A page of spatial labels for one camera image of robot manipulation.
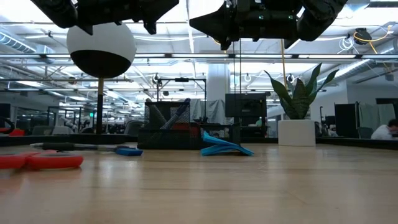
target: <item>red disc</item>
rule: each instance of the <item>red disc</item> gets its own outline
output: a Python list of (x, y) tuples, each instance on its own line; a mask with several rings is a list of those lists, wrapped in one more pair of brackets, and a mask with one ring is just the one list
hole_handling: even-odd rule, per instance
[(27, 158), (27, 165), (31, 169), (64, 169), (79, 167), (83, 156), (69, 153), (45, 153)]
[(21, 154), (0, 154), (0, 169), (20, 169), (25, 165), (26, 156)]

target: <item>white pillar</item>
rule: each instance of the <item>white pillar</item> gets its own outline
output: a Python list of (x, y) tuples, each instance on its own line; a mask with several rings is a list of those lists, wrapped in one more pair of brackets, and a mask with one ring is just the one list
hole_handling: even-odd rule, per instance
[(228, 64), (209, 64), (207, 73), (207, 100), (223, 100), (229, 93), (230, 75)]

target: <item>white sphere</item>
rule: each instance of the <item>white sphere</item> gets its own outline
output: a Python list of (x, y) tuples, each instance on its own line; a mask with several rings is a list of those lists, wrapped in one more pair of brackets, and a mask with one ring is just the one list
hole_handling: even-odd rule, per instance
[(101, 78), (114, 78), (127, 71), (137, 51), (128, 26), (100, 24), (93, 27), (93, 33), (89, 35), (77, 26), (69, 29), (67, 47), (75, 65)]

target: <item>table surface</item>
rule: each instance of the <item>table surface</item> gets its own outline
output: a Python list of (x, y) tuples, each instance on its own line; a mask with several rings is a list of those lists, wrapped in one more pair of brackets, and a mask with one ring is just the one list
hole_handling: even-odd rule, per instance
[(398, 222), (395, 151), (245, 146), (255, 155), (79, 152), (81, 169), (2, 170), (0, 223)]

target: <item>blue object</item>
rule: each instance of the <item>blue object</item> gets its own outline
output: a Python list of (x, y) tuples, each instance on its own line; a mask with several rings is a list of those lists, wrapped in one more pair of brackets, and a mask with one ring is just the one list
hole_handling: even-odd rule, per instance
[(218, 153), (231, 152), (233, 150), (238, 150), (247, 156), (252, 156), (254, 154), (254, 152), (250, 151), (249, 149), (246, 149), (235, 143), (212, 137), (206, 131), (203, 133), (203, 141), (215, 144), (214, 146), (202, 149), (200, 152), (203, 156), (211, 156)]
[(115, 150), (117, 155), (122, 156), (141, 156), (142, 150), (131, 147), (119, 147)]

